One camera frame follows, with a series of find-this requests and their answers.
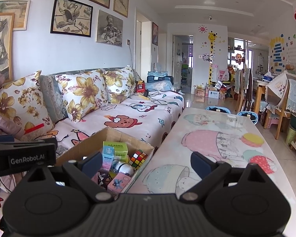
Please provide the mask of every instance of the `doorway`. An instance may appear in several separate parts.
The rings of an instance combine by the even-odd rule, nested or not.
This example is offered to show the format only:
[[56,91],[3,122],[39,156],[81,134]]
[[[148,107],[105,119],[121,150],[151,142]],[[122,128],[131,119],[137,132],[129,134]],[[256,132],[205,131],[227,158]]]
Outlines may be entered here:
[[135,70],[145,81],[148,71],[151,70],[151,32],[152,22],[136,11]]
[[174,87],[182,93],[191,93],[193,74],[193,36],[173,36],[173,58],[172,58]]

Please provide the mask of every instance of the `coffee table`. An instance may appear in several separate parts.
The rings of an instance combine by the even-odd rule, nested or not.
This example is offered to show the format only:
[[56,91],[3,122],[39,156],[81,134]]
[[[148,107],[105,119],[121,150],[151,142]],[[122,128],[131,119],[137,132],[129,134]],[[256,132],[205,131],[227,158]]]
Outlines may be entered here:
[[128,193],[176,193],[179,197],[201,180],[191,167],[192,151],[233,167],[258,163],[289,201],[292,214],[284,235],[296,237],[293,189],[271,148],[246,117],[186,108]]

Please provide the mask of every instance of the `red tag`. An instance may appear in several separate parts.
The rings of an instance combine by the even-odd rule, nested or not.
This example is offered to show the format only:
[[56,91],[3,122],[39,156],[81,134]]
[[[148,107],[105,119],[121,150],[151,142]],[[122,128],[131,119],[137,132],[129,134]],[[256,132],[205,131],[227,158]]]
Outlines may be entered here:
[[136,83],[136,92],[137,93],[144,93],[145,92],[145,81],[137,81]]
[[33,131],[37,130],[37,129],[40,129],[40,128],[42,128],[43,126],[44,126],[44,123],[39,124],[39,125],[37,125],[37,126],[34,126],[34,127],[30,128],[30,129],[27,129],[27,130],[25,130],[25,134],[28,134],[28,133],[30,133],[30,132],[33,132]]

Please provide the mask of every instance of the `power cord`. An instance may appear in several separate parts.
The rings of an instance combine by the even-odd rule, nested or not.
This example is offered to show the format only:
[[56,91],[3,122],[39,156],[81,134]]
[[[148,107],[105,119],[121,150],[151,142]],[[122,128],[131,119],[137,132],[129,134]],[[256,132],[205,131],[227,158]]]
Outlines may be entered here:
[[130,42],[128,43],[128,47],[129,47],[129,51],[130,51],[130,60],[132,62],[132,69],[134,68],[134,64],[133,64],[133,55],[132,55],[132,49],[130,49]]

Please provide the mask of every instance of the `pink box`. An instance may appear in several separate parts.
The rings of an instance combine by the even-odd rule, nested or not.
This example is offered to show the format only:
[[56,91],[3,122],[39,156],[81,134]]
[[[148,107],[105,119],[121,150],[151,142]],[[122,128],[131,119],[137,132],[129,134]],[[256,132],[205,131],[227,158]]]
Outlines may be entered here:
[[120,192],[131,179],[131,177],[123,173],[118,173],[116,177],[114,177],[114,179],[108,184],[108,192],[113,196],[120,194]]

